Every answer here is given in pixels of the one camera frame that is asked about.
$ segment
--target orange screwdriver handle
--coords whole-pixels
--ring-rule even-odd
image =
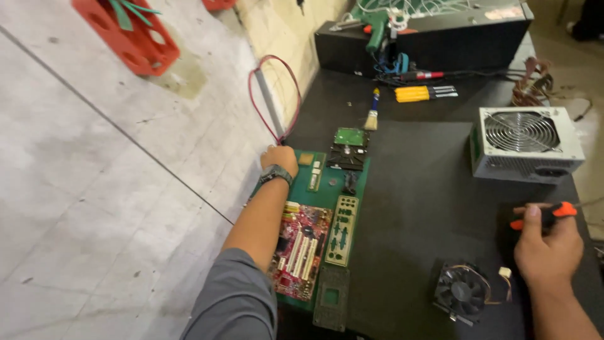
[[[561,202],[549,208],[541,208],[541,227],[544,232],[549,232],[559,218],[576,215],[577,209],[569,202]],[[515,216],[510,223],[510,227],[514,230],[522,230],[524,228],[523,218],[522,215]]]

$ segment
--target red motherboard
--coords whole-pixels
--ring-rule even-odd
[[[286,202],[268,277],[277,293],[310,301],[333,211]]]

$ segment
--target hand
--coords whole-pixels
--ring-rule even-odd
[[[295,178],[298,174],[298,160],[296,159],[294,149],[289,146],[269,145],[266,152],[263,152],[262,156],[260,156],[260,164],[263,170],[269,165],[280,165],[288,171],[292,178]]]
[[[541,203],[514,208],[515,214],[524,213],[524,227],[514,258],[531,290],[571,289],[571,278],[583,256],[583,240],[574,217],[558,220],[549,235],[541,236],[540,208],[549,206]]]

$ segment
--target gray sleeve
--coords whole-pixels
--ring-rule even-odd
[[[268,277],[243,250],[218,255],[181,340],[275,339],[277,297]]]

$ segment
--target wristwatch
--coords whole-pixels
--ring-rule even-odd
[[[266,169],[262,171],[262,173],[260,174],[260,184],[264,184],[276,177],[281,177],[286,180],[289,187],[291,188],[294,179],[287,170],[283,169],[280,165],[276,164],[269,165],[266,167]]]

